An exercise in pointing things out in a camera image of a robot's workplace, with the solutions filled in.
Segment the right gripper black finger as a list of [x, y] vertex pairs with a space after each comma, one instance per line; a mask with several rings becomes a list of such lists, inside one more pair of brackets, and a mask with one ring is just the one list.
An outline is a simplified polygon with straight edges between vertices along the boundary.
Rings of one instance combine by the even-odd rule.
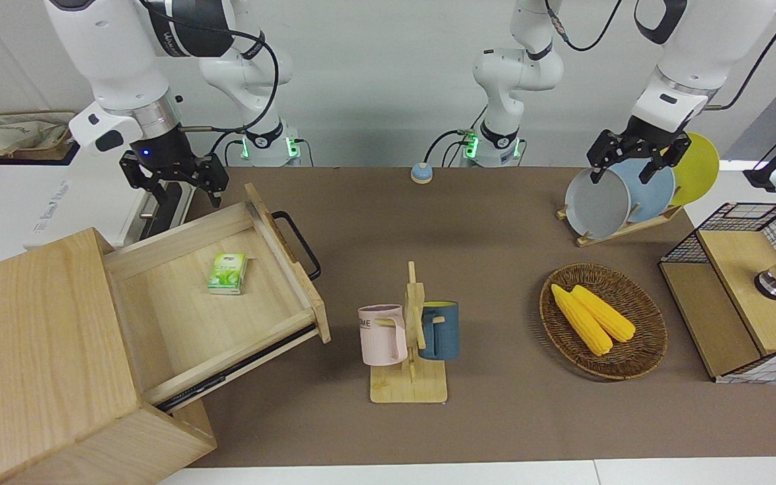
[[229, 181], [224, 164], [217, 156], [204, 156], [201, 158], [201, 187], [206, 191], [212, 207], [219, 208], [222, 203], [222, 194]]
[[145, 175], [141, 164], [135, 156], [123, 156], [120, 159], [121, 171], [127, 179], [127, 183], [133, 189], [142, 189], [153, 195], [157, 203], [161, 203], [161, 184], [160, 176], [153, 174], [151, 177]]

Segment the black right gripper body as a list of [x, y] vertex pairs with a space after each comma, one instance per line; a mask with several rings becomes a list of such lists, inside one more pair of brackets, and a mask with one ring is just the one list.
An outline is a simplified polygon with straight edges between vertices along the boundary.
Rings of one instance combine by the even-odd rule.
[[179, 128], [149, 140], [130, 144], [145, 175], [160, 176], [163, 181], [185, 182], [201, 187], [201, 158], [191, 150], [190, 141]]

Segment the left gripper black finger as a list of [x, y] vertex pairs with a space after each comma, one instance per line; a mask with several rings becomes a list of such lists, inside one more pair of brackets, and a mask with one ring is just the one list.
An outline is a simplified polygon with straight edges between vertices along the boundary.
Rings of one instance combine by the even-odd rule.
[[639, 174], [641, 184], [649, 183], [656, 172], [664, 168], [675, 168], [691, 144], [689, 137], [677, 137], [666, 147], [646, 143], [639, 152], [641, 159], [649, 160]]
[[586, 158], [592, 167], [590, 179], [598, 184], [604, 172], [619, 162], [621, 156], [621, 138], [612, 130], [602, 130], [586, 152]]

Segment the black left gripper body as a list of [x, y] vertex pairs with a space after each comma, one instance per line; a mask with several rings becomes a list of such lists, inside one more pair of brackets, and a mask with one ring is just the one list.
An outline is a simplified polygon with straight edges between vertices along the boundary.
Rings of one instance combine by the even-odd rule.
[[655, 148], [665, 162], [679, 162], [689, 147], [690, 138], [683, 129], [671, 133], [638, 116], [630, 116], [625, 130], [617, 135], [615, 157], [619, 162], [648, 158]]

